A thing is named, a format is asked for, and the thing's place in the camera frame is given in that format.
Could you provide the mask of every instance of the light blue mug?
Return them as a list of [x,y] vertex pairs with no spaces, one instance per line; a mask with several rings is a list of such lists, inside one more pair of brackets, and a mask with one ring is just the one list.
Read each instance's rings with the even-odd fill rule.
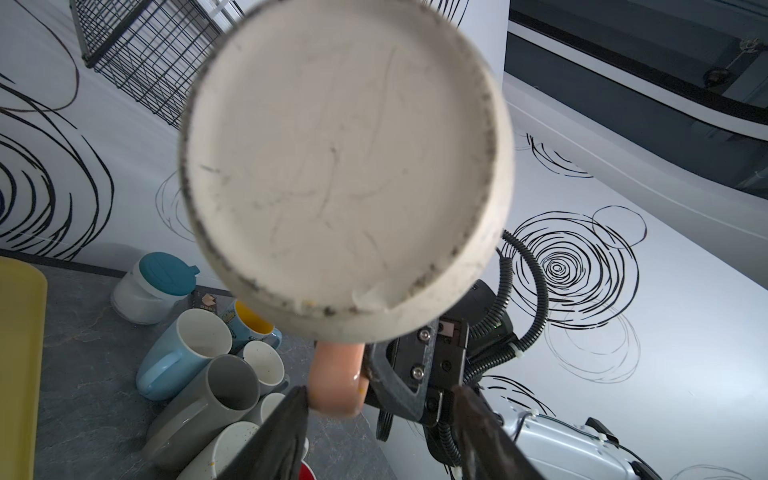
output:
[[283,334],[273,324],[239,300],[234,300],[221,313],[221,319],[232,334],[232,353],[238,353],[246,343],[254,340],[260,340],[274,349],[283,342]]
[[190,309],[163,332],[144,357],[136,388],[149,400],[176,396],[214,357],[232,348],[227,325],[211,312]]

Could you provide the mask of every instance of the red object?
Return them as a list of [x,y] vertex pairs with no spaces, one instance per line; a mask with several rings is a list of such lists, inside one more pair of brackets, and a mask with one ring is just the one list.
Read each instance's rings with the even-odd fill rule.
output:
[[312,471],[306,462],[301,462],[301,470],[299,470],[299,480],[317,480],[315,472]]

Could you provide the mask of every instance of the plastic container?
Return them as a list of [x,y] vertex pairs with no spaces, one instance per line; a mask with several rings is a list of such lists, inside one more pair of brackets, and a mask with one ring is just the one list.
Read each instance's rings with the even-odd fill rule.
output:
[[199,272],[169,253],[148,253],[114,288],[112,308],[129,322],[160,322],[195,289]]
[[0,478],[32,480],[48,281],[32,265],[0,257]]

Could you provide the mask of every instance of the mug rim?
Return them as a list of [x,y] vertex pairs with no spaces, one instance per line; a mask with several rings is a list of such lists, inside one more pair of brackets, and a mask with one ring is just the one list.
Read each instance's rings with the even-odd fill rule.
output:
[[[277,380],[275,383],[269,383],[269,382],[266,382],[265,380],[262,380],[262,379],[259,377],[259,374],[258,374],[258,373],[256,373],[256,371],[255,371],[255,370],[253,370],[253,366],[250,364],[250,362],[248,362],[248,360],[245,360],[245,349],[246,349],[246,348],[248,348],[248,346],[249,346],[251,343],[255,343],[255,342],[258,342],[258,343],[263,343],[265,346],[268,346],[268,347],[270,348],[270,350],[272,351],[272,353],[274,353],[274,354],[275,354],[275,356],[276,356],[276,357],[278,358],[278,360],[280,361],[280,367],[282,367],[282,369],[283,369],[283,375],[280,377],[280,380]],[[251,341],[249,341],[248,343],[246,343],[246,344],[245,344],[245,346],[243,347],[243,349],[241,350],[241,352],[243,353],[243,358],[242,358],[242,360],[243,360],[245,363],[247,363],[247,364],[248,364],[248,366],[250,367],[250,369],[251,369],[251,370],[253,370],[253,373],[256,373],[256,378],[259,380],[259,382],[260,382],[260,383],[263,383],[263,384],[264,384],[264,385],[266,385],[266,386],[277,386],[277,385],[279,385],[279,384],[280,384],[280,382],[282,382],[282,381],[283,381],[283,379],[285,378],[285,376],[286,376],[286,366],[285,366],[285,362],[283,361],[283,357],[281,357],[281,356],[280,356],[280,354],[277,352],[277,350],[275,350],[275,349],[274,349],[274,347],[272,347],[272,346],[271,346],[269,343],[267,343],[267,342],[264,342],[263,340],[251,340]]]
[[304,465],[306,469],[310,471],[310,473],[312,474],[312,479],[317,480],[317,475],[315,475],[315,472],[312,470],[312,467],[310,467],[310,464],[307,463],[305,460],[302,460],[301,464]]
[[[226,329],[226,330],[227,330],[227,338],[229,339],[229,342],[230,342],[230,348],[229,348],[229,350],[227,350],[225,353],[219,353],[219,354],[217,354],[217,355],[214,355],[214,356],[205,356],[205,355],[203,355],[202,353],[198,353],[198,352],[197,352],[195,349],[193,349],[191,346],[189,346],[189,345],[187,344],[187,341],[186,341],[186,340],[184,340],[184,337],[181,335],[181,330],[179,330],[179,320],[181,320],[181,317],[182,317],[182,316],[183,316],[183,315],[184,315],[186,312],[189,312],[190,310],[200,310],[201,312],[209,313],[210,315],[213,315],[213,316],[214,316],[214,317],[215,317],[217,320],[219,320],[219,321],[221,322],[221,324],[222,324],[222,326],[224,327],[224,329]],[[231,350],[232,350],[232,335],[230,334],[230,329],[227,327],[227,324],[226,324],[226,323],[224,323],[224,321],[223,321],[221,318],[219,318],[219,316],[218,316],[218,315],[216,315],[215,313],[209,312],[208,310],[205,310],[205,309],[201,309],[201,308],[190,308],[190,309],[187,309],[187,310],[183,311],[182,313],[179,313],[179,316],[177,316],[177,317],[176,317],[176,319],[174,320],[174,325],[175,325],[175,327],[174,327],[174,328],[175,328],[175,330],[176,330],[176,336],[178,336],[178,337],[179,337],[179,340],[181,341],[181,345],[182,345],[182,346],[183,346],[183,347],[184,347],[184,348],[185,348],[185,349],[186,349],[188,352],[192,353],[193,355],[195,355],[195,356],[196,356],[196,357],[198,357],[198,358],[201,358],[201,359],[209,359],[209,360],[213,361],[213,359],[215,359],[216,357],[218,357],[218,356],[222,356],[222,355],[226,355],[226,354],[228,354],[228,353],[229,353],[229,351],[231,351]]]
[[249,425],[252,425],[252,426],[256,427],[256,430],[254,430],[254,431],[253,431],[253,434],[254,434],[254,435],[256,435],[256,432],[258,432],[258,431],[259,431],[259,426],[258,426],[257,424],[255,424],[255,423],[253,423],[253,422],[248,422],[247,420],[238,420],[237,422],[235,422],[235,423],[232,423],[231,425],[228,425],[228,426],[227,426],[227,427],[226,427],[224,430],[222,430],[222,431],[221,431],[221,433],[220,433],[219,435],[217,435],[217,436],[216,436],[216,438],[213,440],[213,442],[214,442],[214,449],[213,449],[213,451],[210,453],[210,457],[208,458],[208,460],[209,460],[209,463],[210,463],[210,464],[212,464],[212,465],[210,465],[210,467],[211,467],[211,469],[213,470],[213,473],[214,473],[215,475],[218,475],[218,472],[217,472],[217,466],[218,466],[218,465],[217,465],[217,464],[219,463],[219,461],[216,459],[216,454],[219,452],[219,447],[221,446],[221,439],[222,439],[222,437],[223,437],[225,434],[227,434],[227,432],[228,432],[228,431],[230,431],[230,430],[231,430],[231,429],[232,429],[232,428],[233,428],[235,425],[239,425],[240,423],[247,423],[247,424],[249,424]]
[[[256,315],[256,316],[258,316],[259,318],[261,318],[261,319],[262,319],[262,320],[263,320],[263,321],[264,321],[264,322],[265,322],[267,325],[271,325],[271,326],[272,326],[272,329],[271,329],[269,332],[267,332],[267,333],[262,333],[262,332],[257,332],[256,330],[254,330],[254,329],[250,328],[250,327],[248,326],[248,324],[247,324],[247,323],[245,323],[245,322],[243,321],[243,317],[242,317],[242,316],[240,316],[240,312],[238,312],[238,311],[237,311],[237,304],[238,304],[238,302],[239,302],[239,303],[242,303],[242,304],[243,304],[243,306],[244,306],[245,308],[247,308],[248,310],[250,310],[250,312],[251,312],[253,315]],[[264,318],[262,318],[262,317],[261,317],[261,315],[259,315],[258,313],[254,312],[253,310],[251,310],[251,309],[249,308],[249,306],[245,304],[245,302],[244,302],[244,301],[242,301],[242,300],[239,300],[239,299],[237,299],[237,298],[236,298],[235,300],[233,300],[233,301],[232,301],[232,308],[233,308],[233,309],[234,309],[234,311],[235,311],[235,316],[237,317],[237,319],[238,319],[238,320],[240,321],[240,323],[242,323],[242,324],[243,324],[243,326],[244,326],[244,327],[246,327],[246,328],[247,328],[249,331],[251,331],[251,332],[253,332],[253,333],[256,333],[257,335],[261,335],[261,336],[268,336],[268,335],[272,335],[272,333],[274,333],[274,331],[275,331],[275,329],[276,329],[276,327],[275,327],[274,323],[269,323],[269,322],[267,322],[267,321],[266,321]]]
[[[219,400],[218,397],[216,397],[216,394],[214,393],[214,391],[210,387],[210,380],[209,380],[210,366],[212,366],[214,364],[214,362],[217,361],[218,359],[222,359],[223,357],[227,357],[227,356],[231,356],[231,357],[236,358],[236,359],[240,360],[241,362],[245,363],[246,366],[248,367],[248,370],[250,371],[250,374],[253,375],[254,379],[256,380],[256,401],[253,403],[253,405],[251,405],[250,407],[248,407],[246,409],[232,409],[232,408],[224,405],[221,402],[221,400]],[[259,400],[261,400],[261,394],[260,394],[261,393],[261,385],[260,385],[261,380],[259,380],[259,376],[256,374],[256,372],[253,370],[253,367],[248,362],[246,362],[244,359],[241,359],[237,355],[232,355],[230,353],[225,353],[223,355],[215,356],[210,362],[208,362],[207,365],[205,365],[204,372],[205,372],[205,382],[204,382],[204,385],[205,385],[206,393],[209,394],[211,397],[213,397],[214,400],[216,401],[216,404],[219,407],[223,408],[223,409],[226,409],[226,410],[228,410],[230,412],[249,412],[256,405],[258,405]]]
[[[267,399],[267,397],[270,397],[270,396],[272,396],[272,395],[279,395],[279,396],[282,396],[282,399],[280,399],[280,401],[277,403],[277,405],[279,405],[279,404],[280,404],[280,402],[282,402],[282,401],[283,401],[283,400],[286,398],[285,394],[284,394],[284,393],[282,393],[282,392],[269,392],[269,393],[267,393],[267,394],[266,394],[266,395],[265,395],[265,396],[264,396],[262,399],[260,399],[260,400],[259,400],[259,403],[261,403],[261,406],[259,407],[259,418],[260,418],[260,420],[261,420],[262,422],[265,422],[265,421],[266,421],[266,419],[263,417],[263,413],[264,413],[264,404],[266,403],[266,399]],[[272,408],[272,412],[274,412],[274,411],[275,411],[275,409],[277,408],[277,405],[275,405],[275,406]]]

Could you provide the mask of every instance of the mug handle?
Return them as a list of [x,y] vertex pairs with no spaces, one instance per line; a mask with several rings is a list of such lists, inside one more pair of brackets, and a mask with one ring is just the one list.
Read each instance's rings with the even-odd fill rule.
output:
[[159,362],[155,363],[149,370],[144,372],[141,377],[136,379],[136,388],[138,391],[145,395],[148,394],[152,390],[152,384],[157,380],[157,377],[162,375],[163,372],[168,370],[179,360],[181,360],[181,354],[178,351],[171,352],[161,358]]
[[156,455],[162,453],[162,451],[170,445],[170,439],[176,435],[181,427],[185,426],[190,420],[199,415],[207,406],[208,402],[204,399],[198,399],[187,406],[187,408],[176,414],[176,416],[169,420],[168,423],[163,425],[151,439],[147,440],[147,444],[141,450],[141,454],[147,460],[151,460]]
[[290,386],[290,377],[286,373],[286,375],[283,377],[283,380],[273,388],[270,393],[272,392],[282,392],[283,390],[287,389]]
[[264,341],[264,343],[271,346],[275,350],[277,350],[280,347],[280,344],[283,343],[283,333],[280,332],[277,328],[273,328],[268,337],[270,338],[268,342],[266,341],[266,337],[264,337],[262,341]]

